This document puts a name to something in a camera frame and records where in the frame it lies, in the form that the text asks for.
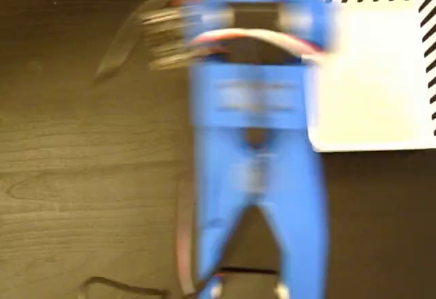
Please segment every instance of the wood grain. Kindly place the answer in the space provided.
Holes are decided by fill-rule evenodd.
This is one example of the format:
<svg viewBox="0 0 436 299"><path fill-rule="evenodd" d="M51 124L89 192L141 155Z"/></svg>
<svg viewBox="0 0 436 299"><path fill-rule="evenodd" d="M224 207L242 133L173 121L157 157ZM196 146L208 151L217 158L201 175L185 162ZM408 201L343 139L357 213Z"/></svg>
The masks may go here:
<svg viewBox="0 0 436 299"><path fill-rule="evenodd" d="M0 298L74 299L95 275L176 289L175 195L193 166L186 71L149 71L139 47L92 87L138 0L58 1L69 4L0 27ZM324 155L327 298L434 298L435 164L432 152ZM231 263L276 268L264 222L246 223ZM275 281L235 277L225 298L274 298ZM137 296L97 286L94 298Z"/></svg>

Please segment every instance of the blue plastic frame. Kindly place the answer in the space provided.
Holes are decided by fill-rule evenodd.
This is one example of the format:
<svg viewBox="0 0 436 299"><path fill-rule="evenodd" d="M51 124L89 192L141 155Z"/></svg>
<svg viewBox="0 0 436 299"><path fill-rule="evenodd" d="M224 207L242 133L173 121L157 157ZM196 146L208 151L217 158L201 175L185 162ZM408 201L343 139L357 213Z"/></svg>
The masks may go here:
<svg viewBox="0 0 436 299"><path fill-rule="evenodd" d="M216 20L199 21L226 2L281 2L307 10L310 30L297 36L325 48L330 13L322 0L199 0L186 7L197 34L219 29ZM196 128L198 197L198 272L204 277L222 254L228 236L244 209L256 204L264 213L281 250L281 281L294 299L324 296L328 256L328 217L322 165L307 133L305 82L310 65L243 65L203 60L191 66L192 121ZM245 82L261 83L264 104L258 114L250 104ZM245 144L243 129L262 127L270 137L262 152ZM259 155L266 162L266 189L261 195L247 186L248 166ZM211 282L200 295L211 298Z"/></svg>

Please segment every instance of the wire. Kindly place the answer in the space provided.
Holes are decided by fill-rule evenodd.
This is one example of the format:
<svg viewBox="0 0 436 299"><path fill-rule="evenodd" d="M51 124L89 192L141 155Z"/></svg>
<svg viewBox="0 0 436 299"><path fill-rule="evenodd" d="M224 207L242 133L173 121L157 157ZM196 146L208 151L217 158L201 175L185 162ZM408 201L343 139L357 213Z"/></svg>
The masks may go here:
<svg viewBox="0 0 436 299"><path fill-rule="evenodd" d="M93 284L103 284L107 285L108 287L113 287L124 292L139 294L141 296L160 296L162 298L168 297L168 292L166 290L135 287L122 282L107 279L105 277L91 277L90 279L87 279L84 283L82 283L82 285L79 287L77 299L88 299L89 286Z"/></svg>
<svg viewBox="0 0 436 299"><path fill-rule="evenodd" d="M227 28L212 30L199 34L197 37L192 39L191 44L199 45L241 37L252 37L264 42L268 42L307 61L319 63L322 60L323 52L318 46L310 44L309 42L306 42L293 35L288 35L287 33L266 29Z"/></svg>
<svg viewBox="0 0 436 299"><path fill-rule="evenodd" d="M94 77L95 83L113 77L127 62L131 52L141 38L141 31L137 25L138 16L143 12L164 8L170 5L172 1L174 0L148 0L129 15L116 33L115 38L99 64Z"/></svg>

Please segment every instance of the blue robot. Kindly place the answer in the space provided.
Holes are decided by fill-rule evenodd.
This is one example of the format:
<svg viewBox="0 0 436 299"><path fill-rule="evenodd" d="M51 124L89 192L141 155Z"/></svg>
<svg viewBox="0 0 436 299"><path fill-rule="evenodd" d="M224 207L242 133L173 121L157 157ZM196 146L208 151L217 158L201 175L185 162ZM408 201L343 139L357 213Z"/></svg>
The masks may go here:
<svg viewBox="0 0 436 299"><path fill-rule="evenodd" d="M185 40L209 53L190 66L200 278L221 259L245 209L256 205L281 251L280 296L324 296L326 194L320 156L308 137L305 88L313 60L331 38L329 9L325 0L195 0L186 6ZM264 43L281 52L260 52ZM238 48L237 58L211 49L217 47ZM265 130L265 141L249 145L248 128ZM216 276L199 298L219 296L220 284Z"/></svg>

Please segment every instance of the white wire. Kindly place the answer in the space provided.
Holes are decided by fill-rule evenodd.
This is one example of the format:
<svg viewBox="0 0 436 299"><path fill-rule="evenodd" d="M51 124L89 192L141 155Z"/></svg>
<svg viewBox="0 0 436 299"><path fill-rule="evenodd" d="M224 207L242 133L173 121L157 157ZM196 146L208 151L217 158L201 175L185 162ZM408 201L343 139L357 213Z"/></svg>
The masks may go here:
<svg viewBox="0 0 436 299"><path fill-rule="evenodd" d="M252 37L280 47L306 61L320 63L322 60L322 52L315 46L291 35L266 29L227 28L206 31L193 38L192 44L203 44L232 37Z"/></svg>

